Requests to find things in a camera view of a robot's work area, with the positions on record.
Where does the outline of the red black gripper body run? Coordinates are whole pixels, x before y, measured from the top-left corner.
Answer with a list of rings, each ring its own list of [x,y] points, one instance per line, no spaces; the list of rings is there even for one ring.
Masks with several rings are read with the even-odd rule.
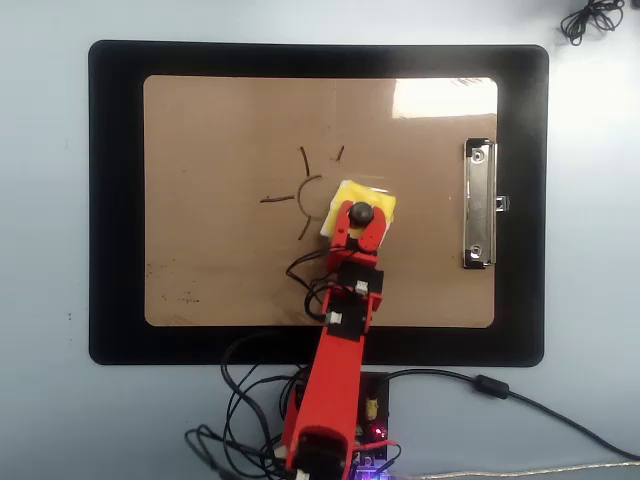
[[[327,258],[329,290],[338,294],[381,295],[384,272],[377,268],[378,254],[346,247],[331,247]]]

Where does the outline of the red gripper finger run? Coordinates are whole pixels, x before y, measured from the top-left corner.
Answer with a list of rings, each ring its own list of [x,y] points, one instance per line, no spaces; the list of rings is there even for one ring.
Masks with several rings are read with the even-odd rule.
[[[331,243],[333,249],[345,249],[347,246],[351,224],[350,210],[352,206],[353,202],[347,200],[341,204],[338,210]]]
[[[386,234],[387,220],[384,211],[379,207],[373,208],[373,217],[362,231],[359,239],[359,248],[366,253],[376,252]]]

